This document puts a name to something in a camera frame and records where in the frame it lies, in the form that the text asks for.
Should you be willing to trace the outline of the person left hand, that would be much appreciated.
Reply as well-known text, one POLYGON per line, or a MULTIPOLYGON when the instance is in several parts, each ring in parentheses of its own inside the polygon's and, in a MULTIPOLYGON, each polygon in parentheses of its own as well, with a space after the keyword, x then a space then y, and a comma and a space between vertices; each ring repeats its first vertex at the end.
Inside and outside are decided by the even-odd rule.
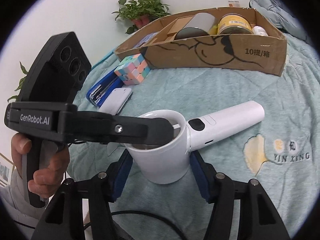
MULTIPOLYGON (((18 174, 22 175, 22 156, 31 149, 31 141, 21 133, 15 134, 11 139, 11 156, 18 174)), ((36 171, 33 179, 28 182, 28 189, 42 198, 49 198, 55 194, 63 180, 70 161, 68 147, 55 152, 49 165, 36 171)))

